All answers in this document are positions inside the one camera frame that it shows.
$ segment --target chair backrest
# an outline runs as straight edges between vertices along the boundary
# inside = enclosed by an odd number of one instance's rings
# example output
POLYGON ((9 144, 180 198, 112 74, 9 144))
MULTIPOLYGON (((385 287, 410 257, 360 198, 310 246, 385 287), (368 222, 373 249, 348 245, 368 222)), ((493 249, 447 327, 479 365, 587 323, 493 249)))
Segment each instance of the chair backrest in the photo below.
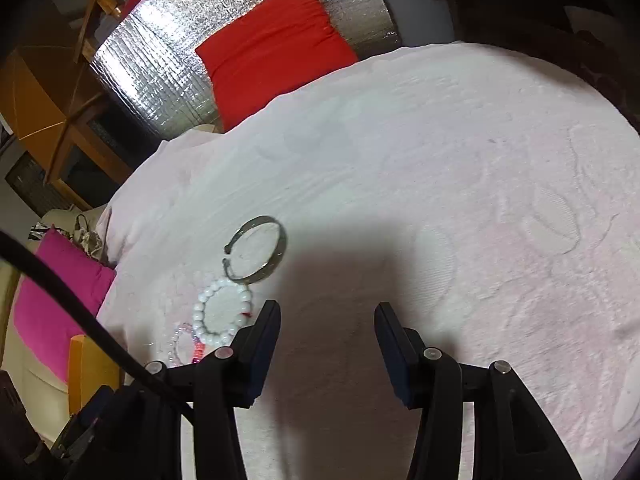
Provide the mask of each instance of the chair backrest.
POLYGON ((100 25, 101 14, 113 16, 120 21, 123 4, 123 0, 89 0, 76 44, 75 62, 79 62, 82 58, 90 62, 94 58, 99 46, 95 39, 95 31, 100 25))

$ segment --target pink pillow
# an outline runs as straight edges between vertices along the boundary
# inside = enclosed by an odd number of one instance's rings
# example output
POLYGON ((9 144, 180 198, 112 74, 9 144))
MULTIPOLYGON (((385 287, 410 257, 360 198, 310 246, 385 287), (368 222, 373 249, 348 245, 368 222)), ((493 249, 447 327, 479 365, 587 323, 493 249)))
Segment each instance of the pink pillow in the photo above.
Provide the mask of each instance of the pink pillow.
MULTIPOLYGON (((36 256, 66 283, 94 317, 98 314, 115 270, 89 258, 55 229, 44 235, 36 256)), ((22 282, 14 304, 14 325, 36 358, 66 383, 71 338, 84 332, 29 278, 22 282)))

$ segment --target silver foil panel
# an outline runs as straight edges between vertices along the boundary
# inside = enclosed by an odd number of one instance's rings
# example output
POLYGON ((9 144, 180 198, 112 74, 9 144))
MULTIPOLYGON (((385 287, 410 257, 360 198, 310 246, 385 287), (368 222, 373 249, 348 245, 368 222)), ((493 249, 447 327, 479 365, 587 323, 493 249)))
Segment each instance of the silver foil panel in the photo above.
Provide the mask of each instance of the silver foil panel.
MULTIPOLYGON (((173 139, 218 118, 195 48, 263 0, 143 0, 95 54, 101 82, 150 131, 173 139)), ((382 0, 322 0, 361 59, 399 46, 382 0)))

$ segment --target beige sofa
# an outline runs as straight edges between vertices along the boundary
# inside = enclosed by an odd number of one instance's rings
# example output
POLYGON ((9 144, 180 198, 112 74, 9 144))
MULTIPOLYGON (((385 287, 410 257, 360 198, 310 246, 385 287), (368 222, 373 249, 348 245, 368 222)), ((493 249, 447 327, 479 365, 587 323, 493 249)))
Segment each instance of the beige sofa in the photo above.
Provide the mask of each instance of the beige sofa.
MULTIPOLYGON (((82 212, 91 228, 103 209, 82 212)), ((42 222, 73 231, 79 213, 54 209, 43 216, 42 222)), ((38 242, 27 242, 31 251, 37 245, 38 242)), ((0 367, 9 372, 31 425, 50 445, 69 419, 67 387, 34 357, 15 331, 12 305, 19 287, 20 273, 0 260, 0 367)))

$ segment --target wooden chair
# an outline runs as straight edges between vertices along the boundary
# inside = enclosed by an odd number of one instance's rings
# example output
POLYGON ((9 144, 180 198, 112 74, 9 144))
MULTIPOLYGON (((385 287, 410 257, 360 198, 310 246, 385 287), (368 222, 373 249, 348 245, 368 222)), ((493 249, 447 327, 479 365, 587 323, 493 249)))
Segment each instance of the wooden chair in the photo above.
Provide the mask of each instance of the wooden chair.
POLYGON ((45 174, 45 182, 50 182, 62 196, 83 210, 91 209, 95 204, 89 204, 69 186, 64 177, 66 163, 76 147, 116 184, 123 184, 132 173, 132 169, 89 126, 89 122, 99 117, 110 105, 108 97, 99 94, 67 120, 45 174))
POLYGON ((74 53, 76 62, 79 62, 83 57, 88 62, 94 58, 95 51, 99 46, 95 39, 95 31, 100 25, 101 15, 104 13, 120 21, 123 5, 123 0, 89 0, 74 53))
POLYGON ((120 368, 87 336, 73 336, 67 384, 69 415, 79 412, 104 384, 117 390, 122 384, 120 368))

